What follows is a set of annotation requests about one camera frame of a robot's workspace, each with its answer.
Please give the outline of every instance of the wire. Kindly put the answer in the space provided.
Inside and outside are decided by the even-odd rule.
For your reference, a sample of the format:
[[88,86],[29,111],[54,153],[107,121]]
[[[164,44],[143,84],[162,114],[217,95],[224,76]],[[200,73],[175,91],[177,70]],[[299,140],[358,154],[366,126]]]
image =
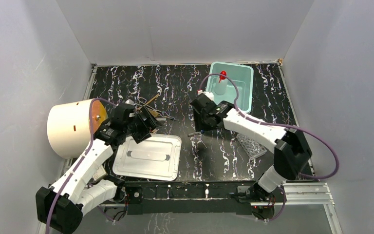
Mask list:
[[283,212],[283,210],[284,210],[284,205],[285,205],[285,203],[287,202],[286,193],[285,193],[285,191],[284,191],[284,188],[283,188],[283,187],[278,187],[278,189],[283,193],[283,205],[281,206],[281,208],[280,208],[279,212],[277,213],[277,215],[275,215],[275,216],[274,216],[273,218],[271,218],[271,219],[267,219],[267,220],[266,220],[267,222],[268,222],[268,221],[273,221],[273,220],[277,219],[277,218],[279,217],[279,215]]
[[316,138],[320,142],[322,142],[330,150],[330,152],[333,154],[333,157],[335,158],[335,169],[330,174],[325,175],[325,176],[312,176],[312,175],[306,175],[306,174],[303,174],[303,173],[299,173],[300,176],[303,176],[303,177],[308,178],[308,179],[317,179],[317,180],[320,180],[320,179],[330,178],[330,177],[334,176],[337,173],[337,171],[339,170],[339,157],[337,156],[337,154],[336,154],[335,150],[332,148],[332,146],[330,146],[325,140],[323,140],[322,138],[320,138],[319,136],[315,135],[314,133],[312,133],[312,132],[310,132],[308,130],[305,130],[305,129],[299,127],[299,126],[288,125],[288,124],[281,124],[281,123],[267,123],[267,122],[262,122],[262,121],[258,121],[256,119],[253,119],[253,118],[249,117],[250,115],[247,115],[247,114],[241,112],[241,110],[237,106],[237,99],[239,99],[239,89],[237,88],[236,84],[233,82],[232,79],[230,79],[229,77],[227,77],[227,76],[225,76],[223,74],[213,73],[213,74],[207,75],[202,80],[202,82],[200,83],[200,87],[199,87],[200,90],[202,89],[202,86],[203,86],[204,82],[210,76],[222,76],[222,77],[225,77],[227,80],[229,80],[233,84],[234,89],[236,90],[236,98],[234,99],[234,108],[236,109],[236,111],[244,119],[248,119],[249,121],[251,121],[253,123],[256,123],[256,124],[267,125],[267,126],[279,126],[279,127],[284,127],[284,128],[293,128],[293,129],[302,131],[302,132],[307,133],[307,134],[311,135],[312,137]]
[[93,143],[94,143],[94,136],[93,136],[93,131],[94,131],[94,124],[93,122],[91,121],[91,118],[92,118],[92,110],[93,110],[93,103],[95,101],[104,101],[108,104],[111,104],[113,105],[114,107],[116,106],[115,103],[112,103],[108,100],[105,100],[103,98],[94,98],[91,100],[90,102],[90,110],[89,110],[89,113],[88,113],[88,120],[90,122],[90,144],[88,146],[88,148],[84,151],[84,156],[81,157],[81,159],[78,161],[78,163],[75,165],[75,167],[72,169],[72,172],[68,175],[67,179],[64,181],[64,183],[61,185],[61,187],[59,188],[58,190],[58,193],[55,195],[55,198],[54,200],[52,201],[52,204],[49,208],[49,212],[48,212],[48,217],[46,219],[46,227],[45,227],[45,234],[49,234],[49,230],[50,230],[50,225],[51,225],[51,219],[52,219],[52,214],[54,213],[54,208],[55,208],[55,205],[56,205],[56,202],[58,201],[59,197],[61,196],[61,193],[62,193],[62,190],[64,190],[65,186],[67,185],[67,183],[70,181],[72,175],[73,175],[73,172],[76,171],[76,169],[78,168],[78,166],[81,165],[82,161],[84,160],[85,156],[88,154],[88,152],[91,150],[92,146],[93,146]]

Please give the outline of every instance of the white tray lid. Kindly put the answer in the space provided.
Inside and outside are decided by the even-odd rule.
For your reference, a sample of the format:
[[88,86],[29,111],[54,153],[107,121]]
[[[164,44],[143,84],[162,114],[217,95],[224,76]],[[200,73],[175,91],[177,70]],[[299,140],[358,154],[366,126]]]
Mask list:
[[127,137],[118,147],[112,171],[119,176],[172,181],[177,178],[181,138],[151,134],[137,144]]

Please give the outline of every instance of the clear plastic container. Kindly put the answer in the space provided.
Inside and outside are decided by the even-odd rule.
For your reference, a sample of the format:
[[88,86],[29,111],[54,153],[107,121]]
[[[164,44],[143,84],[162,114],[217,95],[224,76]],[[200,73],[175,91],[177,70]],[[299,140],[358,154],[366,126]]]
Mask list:
[[250,159],[256,159],[267,152],[266,148],[243,134],[237,134],[237,140],[239,140]]

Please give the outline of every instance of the wooden stick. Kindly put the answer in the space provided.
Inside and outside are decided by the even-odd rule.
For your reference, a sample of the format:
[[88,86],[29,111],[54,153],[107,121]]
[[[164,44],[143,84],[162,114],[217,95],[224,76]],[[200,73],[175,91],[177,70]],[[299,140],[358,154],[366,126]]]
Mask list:
[[155,100],[159,95],[160,95],[160,94],[155,95],[155,96],[154,96],[153,98],[151,98],[148,102],[146,102],[146,104],[144,104],[144,105],[138,107],[137,110],[140,110],[141,107],[144,107],[144,106],[150,104],[150,103],[151,103],[152,101],[154,101],[154,100]]

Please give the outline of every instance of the light blue plastic bin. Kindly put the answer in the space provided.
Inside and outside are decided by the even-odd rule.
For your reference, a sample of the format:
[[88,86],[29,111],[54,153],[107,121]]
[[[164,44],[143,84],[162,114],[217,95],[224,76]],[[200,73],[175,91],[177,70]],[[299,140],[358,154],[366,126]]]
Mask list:
[[[226,71],[227,76],[234,81],[239,89],[239,99],[237,106],[245,113],[251,110],[251,100],[253,96],[253,68],[234,63],[214,62],[211,64],[210,73],[219,74]],[[226,92],[223,95],[217,95],[213,90],[216,83],[219,82],[219,76],[211,76],[207,81],[206,91],[214,94],[214,102],[219,104],[222,101],[233,103],[236,98],[234,86],[228,82]]]

